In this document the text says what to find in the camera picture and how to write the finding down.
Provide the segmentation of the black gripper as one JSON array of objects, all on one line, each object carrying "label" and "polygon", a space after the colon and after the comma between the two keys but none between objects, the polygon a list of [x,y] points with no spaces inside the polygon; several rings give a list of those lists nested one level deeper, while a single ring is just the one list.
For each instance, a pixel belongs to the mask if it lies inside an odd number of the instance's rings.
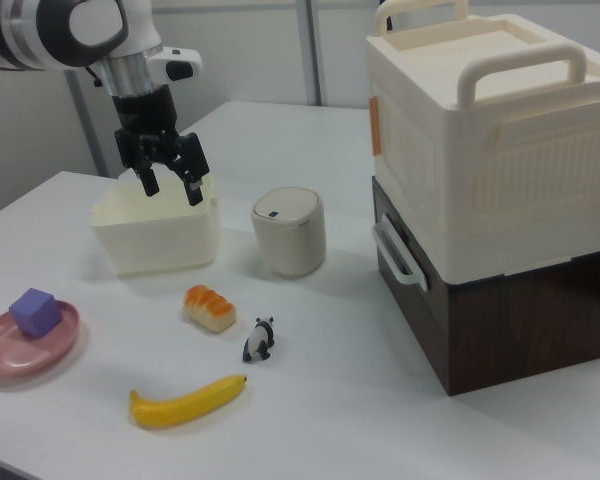
[{"label": "black gripper", "polygon": [[203,177],[210,169],[197,134],[178,137],[170,87],[162,85],[138,96],[114,96],[113,103],[121,122],[114,136],[122,164],[134,170],[145,194],[153,196],[159,192],[152,170],[159,151],[162,155],[175,154],[171,170],[182,180],[189,205],[201,203]]}]

